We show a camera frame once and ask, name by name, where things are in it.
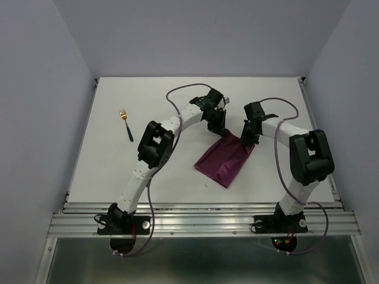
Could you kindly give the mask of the purple cloth napkin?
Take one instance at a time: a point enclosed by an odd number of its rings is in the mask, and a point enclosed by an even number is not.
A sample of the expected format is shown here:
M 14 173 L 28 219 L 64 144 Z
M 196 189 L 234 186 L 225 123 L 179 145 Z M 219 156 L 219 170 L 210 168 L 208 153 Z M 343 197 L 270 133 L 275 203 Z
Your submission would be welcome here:
M 228 188 L 253 152 L 255 145 L 245 145 L 229 130 L 195 163 L 200 173 Z

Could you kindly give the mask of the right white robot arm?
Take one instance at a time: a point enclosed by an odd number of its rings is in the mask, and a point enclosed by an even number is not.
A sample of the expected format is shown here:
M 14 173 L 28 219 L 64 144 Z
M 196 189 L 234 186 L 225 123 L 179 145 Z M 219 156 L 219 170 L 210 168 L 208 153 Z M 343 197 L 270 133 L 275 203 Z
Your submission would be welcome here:
M 285 185 L 285 195 L 271 215 L 256 215 L 251 226 L 256 234 L 298 233 L 308 231 L 304 207 L 313 190 L 335 170 L 335 164 L 322 130 L 305 130 L 290 124 L 289 118 L 266 114 L 261 102 L 244 107 L 246 113 L 242 131 L 245 145 L 257 145 L 262 136 L 273 138 L 274 146 L 282 144 L 289 150 L 292 179 Z

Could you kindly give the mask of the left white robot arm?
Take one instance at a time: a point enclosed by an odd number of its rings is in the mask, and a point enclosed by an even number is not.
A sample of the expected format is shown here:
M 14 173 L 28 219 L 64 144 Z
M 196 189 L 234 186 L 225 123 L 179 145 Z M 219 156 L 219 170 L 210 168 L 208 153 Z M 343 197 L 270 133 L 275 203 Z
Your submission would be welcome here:
M 206 121 L 210 132 L 225 135 L 225 106 L 228 103 L 229 100 L 221 92 L 210 88 L 207 95 L 193 98 L 182 110 L 173 105 L 176 111 L 173 117 L 161 122 L 149 122 L 137 147 L 133 174 L 120 197 L 108 208 L 105 225 L 118 233 L 128 233 L 145 187 L 169 161 L 181 133 L 194 124 Z

